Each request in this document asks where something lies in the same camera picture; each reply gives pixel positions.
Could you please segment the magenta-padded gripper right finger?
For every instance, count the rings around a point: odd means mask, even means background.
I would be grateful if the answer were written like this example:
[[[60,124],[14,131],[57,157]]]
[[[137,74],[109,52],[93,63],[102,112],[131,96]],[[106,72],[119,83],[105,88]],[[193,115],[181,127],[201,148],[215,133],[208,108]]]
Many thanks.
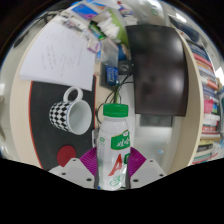
[[[157,181],[166,174],[154,159],[146,159],[131,148],[127,163],[127,188],[136,189]]]

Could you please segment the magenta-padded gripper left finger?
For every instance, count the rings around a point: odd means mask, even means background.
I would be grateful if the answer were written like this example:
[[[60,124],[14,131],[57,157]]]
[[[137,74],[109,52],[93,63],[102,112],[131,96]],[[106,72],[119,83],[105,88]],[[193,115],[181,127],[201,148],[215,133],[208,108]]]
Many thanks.
[[[94,147],[84,153],[80,158],[71,158],[67,164],[52,168],[50,173],[68,180],[78,186],[98,188],[97,148]]]

